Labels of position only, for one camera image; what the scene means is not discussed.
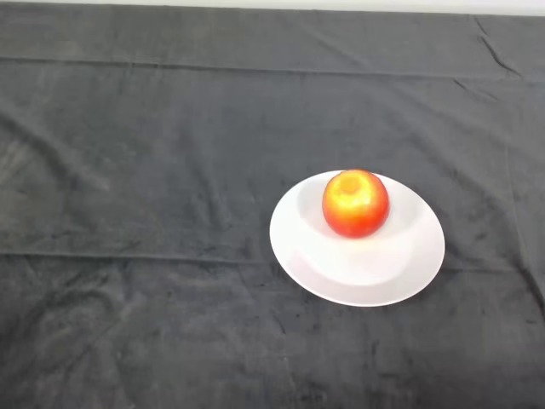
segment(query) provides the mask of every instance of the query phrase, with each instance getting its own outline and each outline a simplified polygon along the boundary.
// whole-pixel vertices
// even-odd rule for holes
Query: white wall
[[[28,0],[45,3],[155,4],[248,9],[324,9],[545,15],[545,0]]]

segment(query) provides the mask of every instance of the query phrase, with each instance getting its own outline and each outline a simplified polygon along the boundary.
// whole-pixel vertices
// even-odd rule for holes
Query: white plate
[[[390,198],[386,223],[369,237],[343,238],[322,214],[325,186],[339,172],[309,177],[280,199],[270,227],[278,262],[297,284],[333,302],[376,307],[414,296],[445,256],[438,218],[407,186],[377,175]]]

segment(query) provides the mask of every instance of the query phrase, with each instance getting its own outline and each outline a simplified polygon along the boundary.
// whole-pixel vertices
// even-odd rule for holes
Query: red apple
[[[390,201],[377,176],[366,170],[344,170],[327,184],[322,210],[336,233],[360,238],[374,233],[384,224]]]

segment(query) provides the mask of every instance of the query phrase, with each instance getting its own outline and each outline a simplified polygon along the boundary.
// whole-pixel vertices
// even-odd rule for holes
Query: plate
[[[322,214],[325,186],[339,172],[311,176],[280,199],[270,227],[278,262],[297,284],[332,302],[377,307],[414,296],[445,256],[439,219],[407,186],[376,174],[390,199],[388,219],[371,236],[344,238]]]

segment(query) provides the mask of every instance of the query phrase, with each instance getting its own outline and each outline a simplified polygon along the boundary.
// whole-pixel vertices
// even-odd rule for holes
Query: plate center
[[[384,226],[366,238],[347,239],[324,219],[322,195],[328,181],[312,178],[296,192],[301,255],[318,273],[347,285],[376,285],[401,274],[410,260],[421,200],[403,185],[383,181],[390,199]]]

